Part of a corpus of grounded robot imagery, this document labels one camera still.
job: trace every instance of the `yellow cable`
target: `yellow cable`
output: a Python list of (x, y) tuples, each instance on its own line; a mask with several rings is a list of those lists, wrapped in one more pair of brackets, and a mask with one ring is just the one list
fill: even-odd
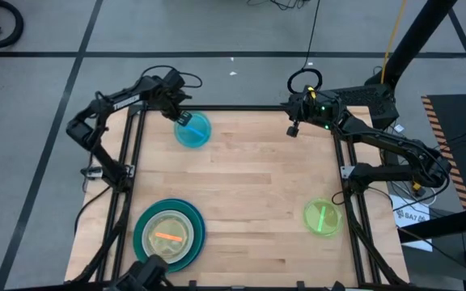
[(392, 49), (393, 39), (395, 38), (396, 29), (398, 28), (398, 23), (404, 14), (406, 0), (402, 0), (402, 6), (400, 6), (400, 12), (396, 18), (395, 27), (393, 28), (392, 36), (389, 38), (388, 48), (386, 48), (386, 54), (384, 55), (384, 63), (382, 64), (382, 74), (380, 75), (380, 83), (384, 84), (384, 74), (386, 73), (386, 62), (388, 62), (389, 51)]

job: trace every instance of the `blue marker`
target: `blue marker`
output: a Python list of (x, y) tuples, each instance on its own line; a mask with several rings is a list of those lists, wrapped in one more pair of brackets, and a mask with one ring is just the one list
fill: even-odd
[(204, 134), (202, 134), (200, 131), (196, 130), (195, 128), (193, 128), (192, 126), (190, 125), (186, 125), (185, 127), (187, 130), (191, 131), (192, 133), (195, 133), (196, 135), (198, 135), (199, 137), (204, 137)]

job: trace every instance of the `teal plate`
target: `teal plate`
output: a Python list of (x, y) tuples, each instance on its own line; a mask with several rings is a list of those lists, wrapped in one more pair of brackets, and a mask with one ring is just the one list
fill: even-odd
[(134, 227), (133, 234), (133, 248), (134, 253), (138, 259), (142, 262), (146, 262), (148, 256), (142, 245), (143, 229), (146, 223), (156, 214), (165, 210), (175, 210), (183, 213), (192, 223), (193, 227), (193, 244), (190, 247), (188, 254), (177, 262), (168, 265), (168, 272), (177, 272), (189, 264), (191, 264), (195, 258), (199, 255), (202, 248), (204, 247), (205, 241), (205, 224), (202, 215), (199, 211), (191, 205), (189, 202), (181, 199), (166, 199), (154, 203), (149, 207), (138, 219), (138, 223)]

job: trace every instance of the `orange marker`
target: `orange marker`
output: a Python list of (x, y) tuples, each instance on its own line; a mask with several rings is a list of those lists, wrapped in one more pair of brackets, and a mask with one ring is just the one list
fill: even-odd
[(176, 242), (182, 242), (183, 241), (182, 238), (176, 237), (176, 236), (173, 236), (173, 235), (170, 235), (170, 234), (155, 233), (155, 236), (157, 236), (158, 238), (170, 239), (170, 240), (173, 240), (173, 241), (176, 241)]

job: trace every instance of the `orange black striped tape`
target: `orange black striped tape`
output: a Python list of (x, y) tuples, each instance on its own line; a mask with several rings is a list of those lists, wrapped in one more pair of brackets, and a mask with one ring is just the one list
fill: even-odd
[(458, 197), (460, 198), (461, 206), (463, 206), (463, 208), (466, 209), (465, 183), (463, 181), (463, 177), (461, 177), (458, 165), (454, 160), (454, 156), (451, 153), (451, 148), (448, 145), (444, 145), (444, 143), (447, 142), (447, 139), (445, 138), (445, 134), (443, 133), (442, 125), (439, 123), (438, 117), (436, 116), (436, 112), (434, 112), (433, 104), (430, 102), (429, 97), (422, 96), (422, 104), (424, 105), (424, 109), (426, 110), (427, 118), (429, 119), (430, 127), (433, 129), (436, 141), (440, 145), (440, 152), (442, 156), (445, 157), (452, 165), (452, 169), (449, 173), (449, 176), (451, 177), (452, 183), (454, 183), (456, 192), (458, 193)]

